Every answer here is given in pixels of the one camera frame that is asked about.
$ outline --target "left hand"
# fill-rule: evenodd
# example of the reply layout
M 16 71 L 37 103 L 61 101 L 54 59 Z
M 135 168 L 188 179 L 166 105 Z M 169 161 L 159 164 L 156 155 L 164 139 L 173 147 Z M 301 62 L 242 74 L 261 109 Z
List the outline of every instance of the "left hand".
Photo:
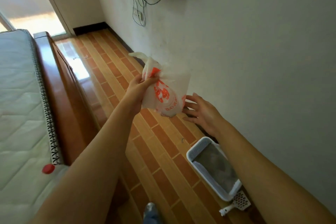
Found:
M 144 98 L 147 88 L 158 80 L 158 77 L 153 77 L 142 81 L 142 77 L 139 74 L 130 81 L 122 102 L 127 103 L 127 105 L 131 107 L 132 114 L 136 115 L 140 112 L 142 99 Z

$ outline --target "wall socket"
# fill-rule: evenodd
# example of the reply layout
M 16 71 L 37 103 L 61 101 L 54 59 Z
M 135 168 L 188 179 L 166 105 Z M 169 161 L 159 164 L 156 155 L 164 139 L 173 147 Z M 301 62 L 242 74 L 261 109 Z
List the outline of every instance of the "wall socket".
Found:
M 142 17 L 142 12 L 140 12 L 139 10 L 137 9 L 134 9 L 133 10 L 133 15 L 135 17 L 138 17 L 140 21 L 144 21 L 143 17 Z

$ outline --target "hand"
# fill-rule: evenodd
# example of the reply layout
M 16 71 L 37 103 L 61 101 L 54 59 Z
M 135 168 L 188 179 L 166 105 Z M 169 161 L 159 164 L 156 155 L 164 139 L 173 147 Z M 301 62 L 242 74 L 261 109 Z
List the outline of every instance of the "hand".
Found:
M 158 79 L 158 77 L 153 77 L 142 81 L 141 75 L 137 75 L 132 81 L 130 81 L 122 102 L 126 103 L 131 108 L 131 113 L 133 115 L 140 112 L 142 100 L 147 88 L 157 82 Z
M 191 100 L 195 103 L 186 102 L 185 107 L 189 107 L 193 110 L 183 109 L 182 112 L 195 116 L 195 118 L 185 117 L 186 121 L 200 125 L 205 131 L 216 137 L 219 131 L 220 123 L 225 121 L 221 114 L 217 111 L 208 101 L 205 101 L 202 97 L 194 93 L 192 96 L 187 95 L 187 100 Z

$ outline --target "white plastic bag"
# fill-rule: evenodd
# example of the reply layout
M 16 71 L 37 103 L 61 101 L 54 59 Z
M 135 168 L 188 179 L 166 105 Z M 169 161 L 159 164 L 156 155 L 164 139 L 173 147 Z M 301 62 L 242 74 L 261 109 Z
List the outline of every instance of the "white plastic bag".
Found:
M 158 73 L 160 80 L 149 86 L 142 101 L 143 108 L 155 109 L 165 117 L 173 117 L 182 112 L 186 101 L 187 89 L 190 81 L 190 74 L 187 72 L 176 72 L 172 65 L 160 65 L 156 60 L 147 57 L 142 52 L 129 54 L 145 62 L 142 71 L 142 79 L 146 80 Z

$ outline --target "glass sliding door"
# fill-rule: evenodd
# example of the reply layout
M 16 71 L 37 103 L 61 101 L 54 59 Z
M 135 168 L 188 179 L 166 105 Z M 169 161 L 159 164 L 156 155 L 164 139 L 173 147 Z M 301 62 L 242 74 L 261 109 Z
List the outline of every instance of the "glass sliding door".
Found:
M 52 36 L 65 34 L 49 0 L 0 0 L 0 12 L 0 31 L 14 27 L 27 29 L 31 34 L 41 31 Z

